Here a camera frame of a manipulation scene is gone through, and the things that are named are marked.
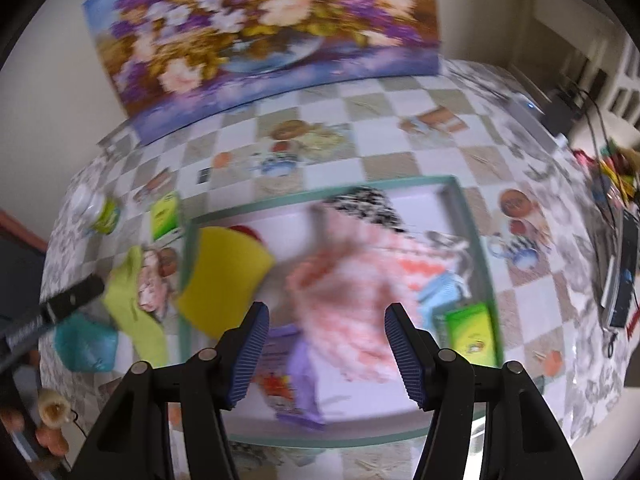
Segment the person left hand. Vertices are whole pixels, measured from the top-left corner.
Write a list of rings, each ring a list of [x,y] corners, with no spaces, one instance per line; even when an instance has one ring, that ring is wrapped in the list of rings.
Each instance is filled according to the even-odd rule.
[[[39,370],[39,362],[39,351],[32,349],[19,358],[14,367],[1,374],[1,422],[8,434],[23,432],[26,427],[26,410],[14,382],[14,370],[21,366]],[[43,419],[40,420],[35,436],[39,445],[46,448],[55,457],[64,458],[70,450],[61,428],[48,426]]]

